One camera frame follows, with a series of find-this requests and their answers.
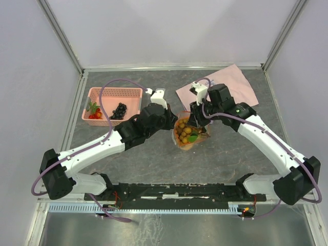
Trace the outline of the clear zip top bag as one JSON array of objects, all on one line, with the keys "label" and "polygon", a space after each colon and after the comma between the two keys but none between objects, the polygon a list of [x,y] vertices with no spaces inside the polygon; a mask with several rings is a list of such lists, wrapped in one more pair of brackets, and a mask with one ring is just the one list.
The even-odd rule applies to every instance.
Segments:
[{"label": "clear zip top bag", "polygon": [[174,124],[172,130],[172,140],[176,147],[182,150],[189,150],[195,144],[205,141],[210,138],[209,126],[204,128],[194,127],[188,123],[191,116],[189,111],[178,113],[178,120]]}]

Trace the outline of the orange persimmon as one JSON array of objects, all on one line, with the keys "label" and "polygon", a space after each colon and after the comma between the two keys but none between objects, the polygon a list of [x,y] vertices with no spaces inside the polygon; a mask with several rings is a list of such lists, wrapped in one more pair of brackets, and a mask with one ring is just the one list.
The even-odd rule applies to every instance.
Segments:
[{"label": "orange persimmon", "polygon": [[193,146],[194,146],[193,142],[188,142],[188,143],[179,142],[178,143],[178,147],[185,151],[190,150]]}]

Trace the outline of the brown longan bunch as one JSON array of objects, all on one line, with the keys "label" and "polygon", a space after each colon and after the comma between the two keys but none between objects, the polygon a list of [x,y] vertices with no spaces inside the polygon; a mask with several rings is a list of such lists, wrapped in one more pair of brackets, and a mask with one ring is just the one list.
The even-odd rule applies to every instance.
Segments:
[{"label": "brown longan bunch", "polygon": [[207,133],[201,133],[201,130],[188,125],[188,119],[179,119],[173,130],[173,139],[178,144],[179,142],[199,142],[209,138],[210,135]]}]

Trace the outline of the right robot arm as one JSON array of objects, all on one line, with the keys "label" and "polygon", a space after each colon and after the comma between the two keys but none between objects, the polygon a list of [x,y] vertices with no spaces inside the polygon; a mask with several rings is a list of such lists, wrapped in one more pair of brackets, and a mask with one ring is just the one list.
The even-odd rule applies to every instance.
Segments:
[{"label": "right robot arm", "polygon": [[246,103],[236,103],[224,84],[205,86],[193,82],[190,92],[196,96],[190,103],[190,122],[204,128],[211,121],[222,123],[248,139],[274,165],[276,175],[247,174],[235,188],[240,200],[255,194],[277,196],[288,205],[299,200],[320,203],[318,187],[320,161],[305,157],[275,134]]}]

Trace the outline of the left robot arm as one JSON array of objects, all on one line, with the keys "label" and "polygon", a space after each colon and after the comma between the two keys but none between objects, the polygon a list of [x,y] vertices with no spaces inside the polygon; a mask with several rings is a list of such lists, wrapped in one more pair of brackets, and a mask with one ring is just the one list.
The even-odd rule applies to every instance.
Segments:
[{"label": "left robot arm", "polygon": [[172,130],[176,121],[177,116],[169,107],[151,103],[107,135],[59,154],[53,149],[47,151],[40,167],[46,194],[51,200],[70,193],[90,193],[103,200],[111,198],[114,186],[107,175],[87,175],[80,171],[103,158],[143,144],[159,130]]}]

